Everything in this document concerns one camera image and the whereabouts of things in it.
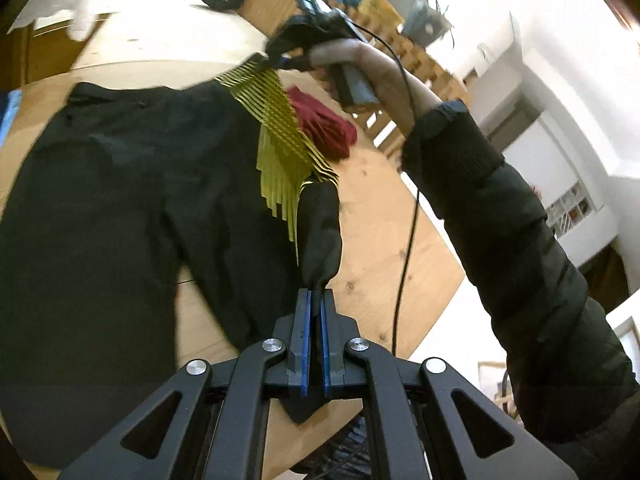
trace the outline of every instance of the wire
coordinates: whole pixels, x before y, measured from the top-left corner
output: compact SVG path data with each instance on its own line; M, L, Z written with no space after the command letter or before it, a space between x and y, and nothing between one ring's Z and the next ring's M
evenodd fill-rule
M393 57L394 61L396 62L396 64L398 65L398 67L400 69L400 73L402 74L402 79L404 80L404 85L406 86L406 91L409 94L409 106L411 107L411 112L414 115L414 120L415 120L415 122L418 122L418 118L419 117L417 116L417 113L415 111L414 95L411 92L411 87L409 86L409 78L406 75L406 72L404 70L404 66L402 66L402 61L398 57L398 54L396 54L395 51L391 48L391 46L385 40L380 38L377 34L374 34L370 30L367 30L366 28L361 27L360 25L358 25L355 22L353 22L353 25L355 25L355 27L359 28L363 32L366 32L367 34L370 34L377 41L382 43L382 45L391 53L391 56ZM409 270L409 259L411 258L411 251L414 248L415 229L416 229L416 226L418 225L418 211L419 211L419 209L420 209L420 191L418 189L416 189L415 203L414 203L414 214L413 214L412 219L411 219L411 229L409 231L409 241L408 241L407 246L406 246L406 254L404 255L404 264L402 265L402 273L400 274L400 283L398 285L398 294L396 295L396 307L394 309L394 323L393 323L393 329L392 329L392 332L391 332L391 353L394 356L396 355L396 352L398 351L398 323L399 323L399 319L400 319L400 305L402 303L402 293L404 292L404 284L406 283L406 275L407 275L407 272Z
M349 460L351 460L354 456L356 456L359 452L361 452L365 448L366 445L367 445L367 441L365 439L363 442L358 444L355 447L355 449L353 451L351 451L346 457L344 457L342 460L340 460L340 462L336 462L329 469L327 469L326 471L322 471L321 473L318 473L317 475L313 475L313 476L307 475L302 480L320 480L321 478L326 478L326 476L329 473L333 473L334 471L337 471L343 465L345 465Z
M507 380L509 379L509 371L505 370L504 375L502 376L502 384L500 388L500 393L502 394L502 398L507 396ZM502 410L509 415L509 407L506 402L502 403Z

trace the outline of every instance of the folded clothing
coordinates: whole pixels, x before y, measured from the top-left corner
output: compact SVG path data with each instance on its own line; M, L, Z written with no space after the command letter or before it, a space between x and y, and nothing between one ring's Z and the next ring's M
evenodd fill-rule
M320 153L330 160L348 158L350 146L358 140L356 127L297 86L287 89L287 96L296 111L300 129Z

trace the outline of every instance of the jacket sleeve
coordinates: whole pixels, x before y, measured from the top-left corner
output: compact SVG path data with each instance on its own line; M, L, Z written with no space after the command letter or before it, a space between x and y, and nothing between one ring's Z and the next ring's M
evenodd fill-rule
M607 420L638 390L631 362L530 185L462 102L418 121L402 165L444 219L491 315L527 429L562 443Z

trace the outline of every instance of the silver bolt head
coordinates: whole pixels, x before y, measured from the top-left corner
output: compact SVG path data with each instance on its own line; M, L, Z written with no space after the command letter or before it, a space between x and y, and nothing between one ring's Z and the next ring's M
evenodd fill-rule
M425 366L427 370L432 374L441 374L444 370L447 369L446 362L444 362L442 359L438 359L437 357L427 359Z
M207 371L207 364L202 359L194 359L187 364L187 372L191 375L200 375Z
M275 338L265 339L262 342L262 348L267 352L277 352L282 348L282 341Z
M351 350L355 350L356 352L362 352L369 348L369 341L364 339L363 337L354 337L349 341L349 348Z

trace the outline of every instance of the wooden table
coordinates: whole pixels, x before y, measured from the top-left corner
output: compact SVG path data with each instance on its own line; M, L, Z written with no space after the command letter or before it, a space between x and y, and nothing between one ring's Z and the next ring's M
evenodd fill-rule
M137 61L94 66L54 76L24 90L15 123L0 148L0 212L20 162L49 118L64 104L80 80L108 88L166 85L183 88L229 68L230 64L189 61ZM308 75L282 74L286 86L336 103ZM344 246L340 272L331 281L340 313L358 321L361 334L390 347L396 291L404 260L414 199L383 153L358 131L351 157L335 165L340 176L340 225ZM404 290L398 355L409 357L434 325L463 278L463 271L426 215L417 234ZM234 357L236 350L207 308L188 269L178 277L176 300L179 363L204 358L212 363ZM333 401L305 424L293 424L280 404L271 403L263 478L271 479L294 465L338 431L361 408L359 400ZM56 473L34 468L39 478Z

